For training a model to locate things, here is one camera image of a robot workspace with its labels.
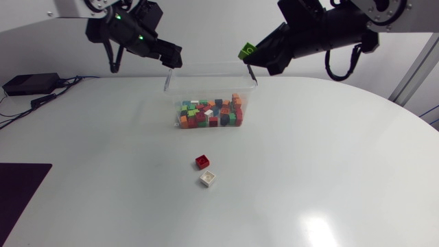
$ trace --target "clear plastic bin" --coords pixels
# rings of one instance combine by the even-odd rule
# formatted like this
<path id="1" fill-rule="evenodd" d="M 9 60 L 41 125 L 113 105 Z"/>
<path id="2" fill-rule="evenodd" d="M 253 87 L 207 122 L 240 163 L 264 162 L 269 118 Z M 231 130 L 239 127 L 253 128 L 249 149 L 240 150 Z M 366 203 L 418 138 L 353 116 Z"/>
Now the clear plastic bin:
<path id="1" fill-rule="evenodd" d="M 184 64 L 181 69 L 169 70 L 164 90 L 172 98 L 177 124 L 181 128 L 211 128 L 240 126 L 245 119 L 250 94 L 257 85 L 251 67 L 242 62 Z M 202 107 L 198 102 L 197 107 L 196 101 L 203 100 L 207 104 Z M 188 110 L 185 107 L 182 110 L 188 102 L 191 102 Z M 204 114 L 204 123 L 200 113 Z"/>

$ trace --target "red lego brick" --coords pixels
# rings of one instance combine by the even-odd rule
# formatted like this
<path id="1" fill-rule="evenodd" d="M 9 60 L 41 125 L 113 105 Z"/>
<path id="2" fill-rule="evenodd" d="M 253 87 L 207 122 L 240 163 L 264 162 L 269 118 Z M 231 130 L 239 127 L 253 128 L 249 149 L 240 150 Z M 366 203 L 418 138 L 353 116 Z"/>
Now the red lego brick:
<path id="1" fill-rule="evenodd" d="M 209 117 L 209 127 L 218 127 L 217 117 Z"/>
<path id="2" fill-rule="evenodd" d="M 239 115 L 236 114 L 236 126 L 241 126 L 242 120 L 243 120 L 242 114 Z"/>
<path id="3" fill-rule="evenodd" d="M 188 125 L 189 125 L 189 128 L 197 128 L 198 127 L 197 121 L 194 118 L 190 118 L 188 120 Z"/>
<path id="4" fill-rule="evenodd" d="M 212 108 L 211 106 L 206 106 L 203 108 L 203 111 L 206 112 L 206 111 L 210 110 L 211 108 Z"/>
<path id="5" fill-rule="evenodd" d="M 202 156 L 196 158 L 195 163 L 197 163 L 197 166 L 200 169 L 204 169 L 204 168 L 208 167 L 210 164 L 208 158 L 204 154 Z"/>
<path id="6" fill-rule="evenodd" d="M 206 116 L 204 116 L 204 113 L 196 113 L 195 119 L 197 119 L 197 123 L 206 121 Z"/>

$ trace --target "white lego brick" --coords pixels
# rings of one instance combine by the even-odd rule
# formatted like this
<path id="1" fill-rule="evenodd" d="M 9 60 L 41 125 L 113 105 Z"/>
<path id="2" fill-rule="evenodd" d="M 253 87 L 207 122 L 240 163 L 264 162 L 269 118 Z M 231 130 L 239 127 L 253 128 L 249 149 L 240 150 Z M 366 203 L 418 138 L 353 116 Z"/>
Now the white lego brick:
<path id="1" fill-rule="evenodd" d="M 206 185 L 207 187 L 210 187 L 215 180 L 216 176 L 215 174 L 211 173 L 210 171 L 205 171 L 203 175 L 201 175 L 200 180 L 201 183 Z"/>
<path id="2" fill-rule="evenodd" d="M 206 121 L 209 122 L 209 117 L 213 117 L 213 110 L 207 110 L 207 111 L 204 113 L 204 116 L 206 116 Z"/>

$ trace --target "table surface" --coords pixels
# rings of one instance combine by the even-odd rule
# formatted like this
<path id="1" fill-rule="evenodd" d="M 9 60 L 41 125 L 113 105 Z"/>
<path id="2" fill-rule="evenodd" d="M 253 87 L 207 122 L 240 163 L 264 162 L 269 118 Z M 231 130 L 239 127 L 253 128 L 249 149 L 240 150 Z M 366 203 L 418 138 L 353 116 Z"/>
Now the table surface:
<path id="1" fill-rule="evenodd" d="M 242 127 L 181 130 L 164 81 L 87 80 L 0 131 L 0 162 L 54 165 L 5 246 L 439 246 L 439 134 L 407 110 L 259 78 Z"/>

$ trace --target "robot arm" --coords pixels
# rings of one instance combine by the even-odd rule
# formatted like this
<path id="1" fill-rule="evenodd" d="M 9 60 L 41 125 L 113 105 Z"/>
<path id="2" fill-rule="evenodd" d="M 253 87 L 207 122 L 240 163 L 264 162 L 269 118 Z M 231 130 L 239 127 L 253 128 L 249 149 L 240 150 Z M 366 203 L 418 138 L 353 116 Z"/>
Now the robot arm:
<path id="1" fill-rule="evenodd" d="M 2 0 L 0 32 L 52 18 L 87 18 L 86 35 L 103 43 L 110 70 L 117 73 L 124 49 L 141 57 L 160 59 L 170 68 L 180 68 L 181 47 L 158 39 L 155 32 L 163 12 L 148 0 Z M 110 40 L 119 44 L 116 60 Z"/>
<path id="2" fill-rule="evenodd" d="M 318 0 L 280 0 L 286 23 L 263 39 L 246 64 L 265 67 L 270 75 L 283 72 L 292 58 L 326 51 L 328 74 L 345 80 L 355 68 L 360 53 L 379 46 L 378 32 L 439 32 L 435 15 L 439 1 L 429 0 L 341 0 L 326 11 Z M 345 76 L 333 75 L 330 50 L 357 44 Z"/>

